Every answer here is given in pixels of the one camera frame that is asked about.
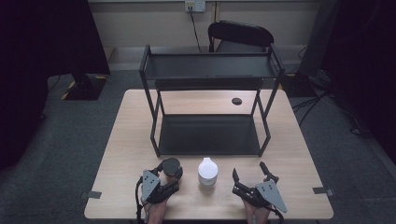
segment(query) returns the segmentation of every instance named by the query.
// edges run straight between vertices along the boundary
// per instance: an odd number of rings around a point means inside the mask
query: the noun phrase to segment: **hand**
[[[146,203],[144,205],[146,216],[148,216],[148,224],[161,224],[165,216],[166,199],[162,203]]]
[[[250,203],[248,203],[245,200],[242,200],[244,202],[245,209],[247,211],[247,223],[248,224],[265,224],[268,220],[268,216],[270,215],[270,210],[265,209],[264,207],[258,208]],[[256,222],[253,222],[253,215],[256,217]]]

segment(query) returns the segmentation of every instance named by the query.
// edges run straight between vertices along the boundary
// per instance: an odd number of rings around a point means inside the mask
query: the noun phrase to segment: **white wall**
[[[305,45],[318,10],[318,1],[206,2],[206,12],[194,13],[201,46],[214,20],[241,21],[265,27],[277,45]],[[106,48],[196,46],[191,17],[184,2],[94,3],[92,14]]]

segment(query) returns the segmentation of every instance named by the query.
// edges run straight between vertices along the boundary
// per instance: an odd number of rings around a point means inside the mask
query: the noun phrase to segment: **chair backrest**
[[[235,21],[215,21],[207,29],[209,35],[209,51],[214,52],[214,39],[268,48],[274,43],[274,37],[266,29]]]

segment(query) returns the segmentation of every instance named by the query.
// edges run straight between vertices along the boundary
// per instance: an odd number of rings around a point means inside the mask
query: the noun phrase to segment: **black round object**
[[[242,104],[242,100],[240,98],[233,98],[232,102],[234,105],[241,105]]]
[[[179,167],[180,161],[176,158],[169,158],[163,161],[163,172],[167,176],[174,176]]]

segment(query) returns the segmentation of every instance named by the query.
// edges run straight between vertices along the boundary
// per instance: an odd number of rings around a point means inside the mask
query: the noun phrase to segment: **wall socket plate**
[[[184,8],[186,12],[189,11],[189,7],[192,7],[193,12],[205,12],[206,10],[206,2],[205,0],[188,0],[184,2]]]

